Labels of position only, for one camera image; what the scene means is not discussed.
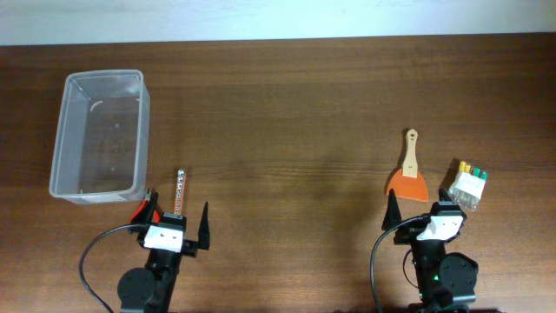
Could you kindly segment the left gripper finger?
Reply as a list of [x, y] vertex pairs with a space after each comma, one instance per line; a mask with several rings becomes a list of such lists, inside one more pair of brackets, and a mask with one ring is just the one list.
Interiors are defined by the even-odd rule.
[[159, 212], [156, 208], [157, 200], [157, 192], [142, 200], [139, 208], [131, 216], [132, 231], [141, 231], [159, 222]]
[[202, 218], [198, 230], [198, 249], [209, 250], [210, 248], [210, 228], [209, 228], [209, 203], [203, 207]]

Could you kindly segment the orange handled pliers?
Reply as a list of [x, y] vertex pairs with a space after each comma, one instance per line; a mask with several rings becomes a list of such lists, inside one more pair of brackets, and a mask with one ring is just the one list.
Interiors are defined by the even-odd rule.
[[147, 188], [139, 208], [132, 214], [130, 222], [134, 223], [159, 223], [160, 213], [157, 209], [157, 193]]

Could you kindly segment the orange socket holder strip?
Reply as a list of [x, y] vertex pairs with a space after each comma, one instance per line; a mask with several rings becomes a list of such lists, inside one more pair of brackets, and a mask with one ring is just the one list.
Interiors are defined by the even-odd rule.
[[175, 186], [175, 203], [174, 203], [174, 213], [176, 215], [182, 214], [185, 182], [186, 182], [185, 170], [178, 170], [176, 186]]

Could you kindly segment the clear plastic container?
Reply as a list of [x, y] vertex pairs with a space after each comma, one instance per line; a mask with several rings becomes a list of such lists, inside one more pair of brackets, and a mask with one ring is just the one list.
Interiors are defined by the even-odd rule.
[[140, 201], [146, 190], [150, 95], [139, 70], [67, 76], [49, 193], [76, 204]]

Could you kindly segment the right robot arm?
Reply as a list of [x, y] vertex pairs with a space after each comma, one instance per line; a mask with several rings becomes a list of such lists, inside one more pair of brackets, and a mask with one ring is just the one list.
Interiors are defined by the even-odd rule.
[[394, 244], [410, 247], [420, 294], [420, 301], [409, 304], [408, 311], [468, 312], [468, 304], [476, 301], [479, 265], [459, 252], [446, 251], [466, 220], [466, 213], [443, 189], [428, 213], [402, 220], [395, 192], [388, 192], [381, 229], [394, 233]]

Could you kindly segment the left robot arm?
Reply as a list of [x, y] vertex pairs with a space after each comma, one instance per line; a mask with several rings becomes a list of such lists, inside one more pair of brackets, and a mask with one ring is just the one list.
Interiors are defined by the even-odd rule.
[[184, 257], [210, 247], [209, 206], [204, 205], [198, 239], [185, 237], [187, 218], [157, 209], [158, 194], [145, 200], [130, 218], [139, 245], [149, 252], [141, 268], [128, 270], [117, 286], [121, 312], [167, 312]]

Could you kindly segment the clear case of screwdriver bits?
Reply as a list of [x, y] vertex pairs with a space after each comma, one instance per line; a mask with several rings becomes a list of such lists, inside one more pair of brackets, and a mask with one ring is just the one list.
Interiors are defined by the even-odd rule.
[[460, 161], [457, 175], [448, 193], [462, 209], [475, 211], [479, 208], [488, 177], [487, 171]]

